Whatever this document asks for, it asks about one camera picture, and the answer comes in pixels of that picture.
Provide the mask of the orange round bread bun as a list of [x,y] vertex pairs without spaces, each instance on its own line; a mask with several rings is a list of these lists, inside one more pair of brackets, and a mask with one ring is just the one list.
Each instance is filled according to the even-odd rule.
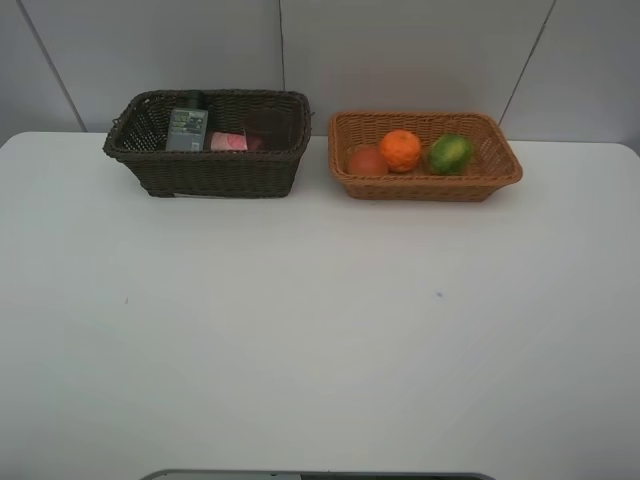
[[389,173],[389,165],[377,147],[363,146],[352,152],[347,172],[355,176],[385,176]]

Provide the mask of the translucent purple plastic cup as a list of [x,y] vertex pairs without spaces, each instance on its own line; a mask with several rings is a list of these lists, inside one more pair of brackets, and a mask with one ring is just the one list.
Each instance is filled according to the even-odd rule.
[[290,144],[290,116],[272,108],[254,110],[244,120],[244,135],[249,151],[287,150]]

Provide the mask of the orange wicker basket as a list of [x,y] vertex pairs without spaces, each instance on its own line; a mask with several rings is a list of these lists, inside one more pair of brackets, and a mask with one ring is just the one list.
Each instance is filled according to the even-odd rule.
[[[416,134],[422,142],[420,163],[414,171],[375,177],[348,173],[348,160],[357,149],[375,146],[397,129]],[[469,165],[459,175],[430,172],[430,147],[444,134],[461,135],[471,142]],[[331,174],[350,197],[359,200],[481,202],[519,182],[523,175],[498,124],[479,113],[338,112],[329,121],[328,148]]]

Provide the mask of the dark green rectangular bottle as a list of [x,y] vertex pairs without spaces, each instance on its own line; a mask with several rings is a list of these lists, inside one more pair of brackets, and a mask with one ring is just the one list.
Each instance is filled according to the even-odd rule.
[[167,151],[200,152],[204,150],[208,110],[201,91],[190,91],[184,107],[172,110],[166,142]]

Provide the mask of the dark brown wicker basket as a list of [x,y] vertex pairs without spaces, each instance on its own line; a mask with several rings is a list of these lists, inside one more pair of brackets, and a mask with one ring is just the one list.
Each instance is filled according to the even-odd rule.
[[[201,91],[208,110],[200,152],[167,151],[171,112],[184,107],[190,91]],[[241,134],[254,110],[277,109],[290,116],[287,150],[212,151],[214,132]],[[217,89],[152,90],[134,97],[115,120],[104,153],[126,166],[153,197],[282,198],[296,178],[311,136],[307,97],[295,91]]]

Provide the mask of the green lime fruit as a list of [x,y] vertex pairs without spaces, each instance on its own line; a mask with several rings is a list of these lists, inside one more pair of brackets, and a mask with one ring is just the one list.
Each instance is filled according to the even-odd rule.
[[472,156],[473,145],[468,138],[444,134],[429,149],[429,169],[434,175],[461,175]]

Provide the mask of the pink spray bottle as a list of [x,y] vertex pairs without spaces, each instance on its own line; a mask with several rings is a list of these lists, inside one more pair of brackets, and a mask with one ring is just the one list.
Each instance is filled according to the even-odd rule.
[[214,132],[210,139],[212,151],[247,151],[246,137],[242,134]]

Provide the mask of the orange tangerine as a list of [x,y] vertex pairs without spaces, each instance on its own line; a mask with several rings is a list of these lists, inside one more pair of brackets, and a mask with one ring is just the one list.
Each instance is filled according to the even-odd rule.
[[422,143],[412,132],[394,130],[388,132],[378,144],[381,155],[393,173],[413,171],[422,157]]

